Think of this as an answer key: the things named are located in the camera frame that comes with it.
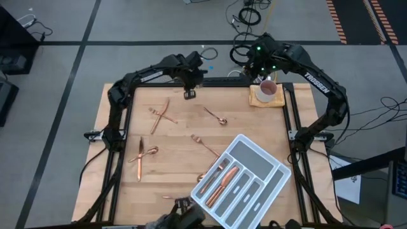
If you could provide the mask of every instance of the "knife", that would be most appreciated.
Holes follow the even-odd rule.
[[[217,187],[216,191],[210,196],[210,198],[208,199],[208,201],[206,202],[206,205],[211,208],[215,202],[217,201],[217,199],[219,198],[219,196],[222,194],[222,192],[224,191],[224,189],[229,185],[230,181],[233,179],[233,177],[236,175],[237,171],[239,170],[239,168],[237,166],[234,166],[231,170],[229,170],[229,172],[224,176],[224,178],[222,179],[221,184],[219,185],[219,187]]]
[[[137,181],[141,181],[141,155],[144,153],[142,137],[140,137],[139,158],[137,159]]]
[[[165,101],[165,104],[164,104],[163,109],[160,111],[160,114],[163,115],[163,114],[165,113],[165,111],[166,111],[167,108],[168,108],[169,103],[170,103],[170,98],[167,98],[167,100]],[[157,119],[155,120],[154,125],[153,125],[153,128],[152,128],[151,131],[150,131],[150,134],[154,134],[154,131],[155,131],[155,129],[157,128],[158,122],[161,120],[161,117],[162,117],[162,116],[159,115],[159,116],[157,117]]]

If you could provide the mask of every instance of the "yellow coaster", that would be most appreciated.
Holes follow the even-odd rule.
[[[279,108],[284,106],[286,103],[284,102],[284,90],[282,89],[282,85],[277,85],[277,92],[273,100],[270,102],[260,102],[256,97],[256,90],[259,85],[251,85],[250,86],[250,96],[249,96],[249,104],[250,106],[256,106],[259,108]]]

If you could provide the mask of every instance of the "copper spoon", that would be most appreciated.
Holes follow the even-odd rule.
[[[217,119],[217,121],[221,124],[221,125],[226,125],[228,124],[228,120],[226,118],[220,118],[218,116],[216,116],[214,113],[210,112],[208,109],[206,109],[206,107],[203,107],[204,110],[206,110],[206,112],[208,112],[210,115],[212,115],[213,117],[215,117]]]

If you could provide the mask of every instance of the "white paper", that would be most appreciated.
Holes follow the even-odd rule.
[[[329,162],[332,169],[337,169],[350,164],[336,156],[329,156]],[[335,181],[335,191],[339,197],[355,204],[359,204],[361,196],[361,176],[358,175]]]

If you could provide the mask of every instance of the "metal bracket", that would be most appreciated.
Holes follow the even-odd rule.
[[[288,130],[288,138],[291,140],[291,141],[293,141],[293,140],[295,140],[295,135],[297,134],[297,130]],[[317,134],[315,137],[314,137],[314,140],[315,141],[327,141],[327,137],[326,137],[326,134],[328,134],[328,133],[325,133],[325,132],[321,132],[320,134]]]
[[[123,137],[123,139],[126,139],[126,132],[124,130],[119,130],[120,135]],[[88,139],[89,141],[101,141],[102,140],[102,135],[103,135],[103,130],[98,131],[98,130],[92,130],[90,132],[84,133],[83,136]]]

